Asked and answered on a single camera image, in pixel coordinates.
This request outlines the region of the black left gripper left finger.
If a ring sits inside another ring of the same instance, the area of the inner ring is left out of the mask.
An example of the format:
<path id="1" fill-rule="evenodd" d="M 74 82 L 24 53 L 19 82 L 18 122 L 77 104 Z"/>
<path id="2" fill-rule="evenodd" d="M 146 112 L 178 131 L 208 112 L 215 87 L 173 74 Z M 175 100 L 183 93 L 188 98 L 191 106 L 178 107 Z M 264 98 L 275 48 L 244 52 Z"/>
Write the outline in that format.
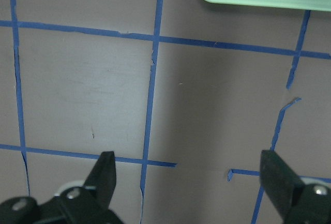
<path id="1" fill-rule="evenodd" d="M 121 223 L 109 209 L 116 187 L 114 152 L 102 152 L 81 186 L 63 189 L 39 205 L 28 196 L 1 203 L 1 223 Z"/>

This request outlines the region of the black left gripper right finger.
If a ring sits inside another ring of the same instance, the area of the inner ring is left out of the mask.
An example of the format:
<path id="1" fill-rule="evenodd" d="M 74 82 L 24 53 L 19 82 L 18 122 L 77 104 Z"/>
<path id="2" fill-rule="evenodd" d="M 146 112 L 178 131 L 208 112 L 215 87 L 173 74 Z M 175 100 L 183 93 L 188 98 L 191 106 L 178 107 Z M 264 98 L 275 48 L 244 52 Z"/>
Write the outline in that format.
<path id="1" fill-rule="evenodd" d="M 330 187 L 300 177 L 275 151 L 261 151 L 260 184 L 283 223 L 330 223 Z"/>

